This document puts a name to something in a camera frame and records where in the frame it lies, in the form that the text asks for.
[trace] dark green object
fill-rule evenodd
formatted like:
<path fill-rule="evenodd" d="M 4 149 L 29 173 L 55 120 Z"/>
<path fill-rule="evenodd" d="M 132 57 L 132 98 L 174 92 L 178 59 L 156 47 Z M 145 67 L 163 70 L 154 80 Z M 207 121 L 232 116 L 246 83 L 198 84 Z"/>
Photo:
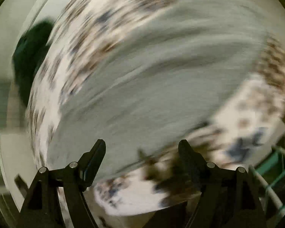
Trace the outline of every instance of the dark green object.
<path fill-rule="evenodd" d="M 285 141 L 284 136 L 277 144 L 279 145 L 283 141 Z M 271 219 L 268 222 L 276 225 L 285 215 L 285 149 L 280 146 L 272 148 L 273 153 L 256 169 L 250 166 L 249 171 L 259 180 L 265 190 L 263 209 L 267 219 L 276 220 L 275 223 Z"/>
<path fill-rule="evenodd" d="M 53 23 L 50 21 L 38 23 L 22 35 L 13 54 L 15 81 L 20 98 L 26 106 L 35 74 L 49 51 L 47 41 L 52 28 Z"/>

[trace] metal pin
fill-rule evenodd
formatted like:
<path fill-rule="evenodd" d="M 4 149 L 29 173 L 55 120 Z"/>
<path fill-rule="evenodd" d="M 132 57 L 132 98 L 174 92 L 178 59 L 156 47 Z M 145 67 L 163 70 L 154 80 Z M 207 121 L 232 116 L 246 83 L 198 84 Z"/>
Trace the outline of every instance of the metal pin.
<path fill-rule="evenodd" d="M 241 166 L 238 168 L 238 170 L 239 170 L 240 173 L 244 173 L 246 171 L 245 168 L 241 167 Z"/>
<path fill-rule="evenodd" d="M 208 162 L 208 163 L 207 163 L 207 167 L 208 167 L 208 168 L 214 168 L 214 167 L 215 167 L 215 163 Z"/>
<path fill-rule="evenodd" d="M 41 167 L 41 168 L 39 169 L 39 172 L 40 172 L 40 173 L 45 173 L 45 172 L 46 172 L 46 167 Z"/>
<path fill-rule="evenodd" d="M 69 164 L 69 166 L 71 168 L 76 168 L 78 166 L 78 163 L 77 162 L 72 162 L 72 163 Z"/>

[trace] black clamp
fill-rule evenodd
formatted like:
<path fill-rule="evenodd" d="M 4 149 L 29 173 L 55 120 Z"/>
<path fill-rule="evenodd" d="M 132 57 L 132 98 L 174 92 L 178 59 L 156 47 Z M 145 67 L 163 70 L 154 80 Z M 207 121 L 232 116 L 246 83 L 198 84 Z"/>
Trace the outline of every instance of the black clamp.
<path fill-rule="evenodd" d="M 64 169 L 49 171 L 46 167 L 40 168 L 24 200 L 17 228 L 65 227 L 58 187 L 64 189 L 74 228 L 98 228 L 82 192 L 92 185 L 105 151 L 105 142 L 99 139 L 90 152 Z"/>
<path fill-rule="evenodd" d="M 192 183 L 202 192 L 186 228 L 266 227 L 256 188 L 243 167 L 226 170 L 206 162 L 186 140 L 180 141 L 178 150 Z M 99 139 L 90 152 L 64 169 L 40 168 L 26 195 L 17 228 L 64 228 L 58 187 L 64 188 L 74 228 L 97 228 L 83 192 L 92 185 L 105 151 L 105 142 Z M 155 214 L 145 227 L 158 224 L 156 218 Z"/>

